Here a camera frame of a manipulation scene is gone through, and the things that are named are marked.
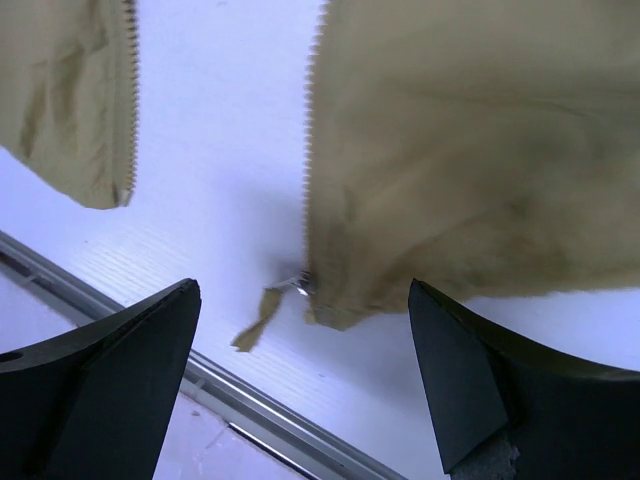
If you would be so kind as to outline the olive green jacket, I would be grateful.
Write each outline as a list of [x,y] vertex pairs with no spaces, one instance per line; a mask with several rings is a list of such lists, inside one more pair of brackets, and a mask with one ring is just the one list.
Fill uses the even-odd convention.
[[[131,1],[1,5],[1,144],[93,209],[136,176]],[[307,70],[306,318],[639,283],[635,1],[329,1]]]

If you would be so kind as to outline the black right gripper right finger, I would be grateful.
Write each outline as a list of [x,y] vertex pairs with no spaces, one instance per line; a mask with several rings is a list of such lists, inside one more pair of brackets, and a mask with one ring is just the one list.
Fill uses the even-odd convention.
[[453,479],[635,479],[639,375],[495,324],[422,281],[409,317]]

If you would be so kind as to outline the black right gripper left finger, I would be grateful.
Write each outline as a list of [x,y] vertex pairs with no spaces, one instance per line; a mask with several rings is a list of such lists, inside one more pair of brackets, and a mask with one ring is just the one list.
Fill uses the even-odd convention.
[[152,478],[200,309],[199,285],[185,279],[2,354],[2,478]]

